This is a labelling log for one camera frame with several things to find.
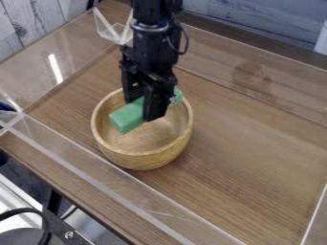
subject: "wooden table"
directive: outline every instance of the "wooden table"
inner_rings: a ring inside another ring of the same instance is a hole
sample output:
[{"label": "wooden table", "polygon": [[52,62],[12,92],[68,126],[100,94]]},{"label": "wooden table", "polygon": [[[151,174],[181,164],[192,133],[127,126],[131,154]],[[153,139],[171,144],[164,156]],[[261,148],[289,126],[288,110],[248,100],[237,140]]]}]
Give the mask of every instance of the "wooden table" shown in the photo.
[{"label": "wooden table", "polygon": [[[128,13],[109,1],[100,10],[116,21]],[[243,242],[299,244],[327,183],[327,73],[200,30],[191,33],[192,49],[176,69],[193,107],[191,144],[165,167],[128,173]],[[120,87],[120,58],[112,47],[25,110],[100,156],[89,119]],[[180,242],[15,134],[0,146],[132,243]],[[88,171],[104,182],[104,168]]]}]

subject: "wooden surface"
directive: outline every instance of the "wooden surface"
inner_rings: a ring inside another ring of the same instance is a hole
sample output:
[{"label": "wooden surface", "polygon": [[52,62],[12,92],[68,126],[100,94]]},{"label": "wooden surface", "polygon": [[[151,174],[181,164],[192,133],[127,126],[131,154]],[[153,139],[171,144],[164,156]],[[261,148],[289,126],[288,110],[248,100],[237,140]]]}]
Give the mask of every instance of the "wooden surface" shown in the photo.
[{"label": "wooden surface", "polygon": [[[105,14],[124,9],[117,4],[116,9],[107,8]],[[215,50],[213,40],[205,42]],[[247,49],[239,54],[237,47],[235,43],[235,56],[251,54]],[[229,61],[229,55],[220,58]],[[268,54],[264,58],[272,67],[289,70],[297,77],[301,65],[289,61],[279,65]],[[41,123],[100,155],[89,119],[101,98],[120,87],[119,59],[116,49],[28,111]],[[251,59],[248,63],[247,73],[236,76],[243,84],[249,81],[252,86],[257,69],[249,70],[256,64]],[[176,75],[193,107],[191,144],[171,165],[131,174],[244,242],[299,244],[327,182],[325,127],[188,72],[176,70]],[[288,80],[284,75],[273,76],[277,81]],[[319,78],[312,69],[308,76]],[[13,135],[1,138],[0,146],[129,239],[145,244],[175,243],[140,219],[132,219],[131,223],[124,208],[113,205],[107,196],[68,175]]]}]

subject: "green sponge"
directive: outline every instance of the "green sponge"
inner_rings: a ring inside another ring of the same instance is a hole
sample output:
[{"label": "green sponge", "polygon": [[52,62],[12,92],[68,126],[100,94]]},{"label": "green sponge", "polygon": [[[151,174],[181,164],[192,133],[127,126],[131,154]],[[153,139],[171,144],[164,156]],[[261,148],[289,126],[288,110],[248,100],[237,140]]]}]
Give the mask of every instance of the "green sponge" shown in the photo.
[{"label": "green sponge", "polygon": [[[183,99],[183,92],[175,88],[176,101],[171,103],[169,107],[176,105]],[[127,134],[140,125],[143,125],[143,103],[144,97],[139,98],[125,106],[120,107],[108,115],[112,125],[121,134]]]}]

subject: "bowl rim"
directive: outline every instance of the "bowl rim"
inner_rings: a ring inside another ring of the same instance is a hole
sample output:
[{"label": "bowl rim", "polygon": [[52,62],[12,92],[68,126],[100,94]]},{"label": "bowl rim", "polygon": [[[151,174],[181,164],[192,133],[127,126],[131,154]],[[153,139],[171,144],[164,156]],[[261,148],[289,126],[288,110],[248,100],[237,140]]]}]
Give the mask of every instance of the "bowl rim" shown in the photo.
[{"label": "bowl rim", "polygon": [[185,99],[185,97],[183,97],[183,100],[181,100],[181,103],[184,104],[184,106],[187,107],[187,112],[188,112],[188,123],[187,123],[187,127],[185,127],[185,130],[184,130],[184,133],[167,145],[161,146],[160,148],[157,149],[153,149],[153,150],[145,150],[145,151],[140,151],[140,152],[129,152],[124,149],[119,149],[116,147],[113,147],[112,145],[109,145],[103,136],[100,135],[99,133],[99,129],[96,127],[96,116],[99,114],[99,111],[105,103],[105,101],[113,97],[115,95],[117,95],[119,93],[123,93],[123,88],[115,90],[113,92],[111,92],[103,99],[101,101],[99,102],[95,110],[93,110],[93,113],[92,113],[92,118],[91,118],[91,129],[92,129],[92,133],[93,133],[93,136],[96,138],[96,141],[99,144],[101,144],[103,147],[105,147],[108,150],[111,150],[112,152],[117,153],[117,154],[121,154],[121,155],[127,155],[127,156],[135,156],[135,157],[140,157],[140,156],[149,156],[149,155],[156,155],[161,152],[164,152],[165,150],[168,150],[169,148],[172,148],[180,141],[183,141],[183,139],[185,137],[188,137],[188,135],[191,134],[192,132],[192,128],[193,128],[193,111],[192,111],[192,107],[191,107],[191,104],[188,102],[188,100]]}]

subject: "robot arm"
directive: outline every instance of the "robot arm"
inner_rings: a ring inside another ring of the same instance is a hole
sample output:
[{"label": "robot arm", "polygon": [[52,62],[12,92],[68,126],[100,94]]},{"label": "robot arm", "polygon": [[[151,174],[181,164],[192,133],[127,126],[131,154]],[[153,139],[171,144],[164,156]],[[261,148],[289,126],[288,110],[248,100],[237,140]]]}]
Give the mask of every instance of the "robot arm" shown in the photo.
[{"label": "robot arm", "polygon": [[143,120],[151,122],[164,116],[175,100],[172,67],[188,49],[187,37],[185,51],[179,51],[185,32],[173,19],[183,0],[133,0],[132,6],[133,46],[121,48],[123,89],[127,102],[144,96]]}]

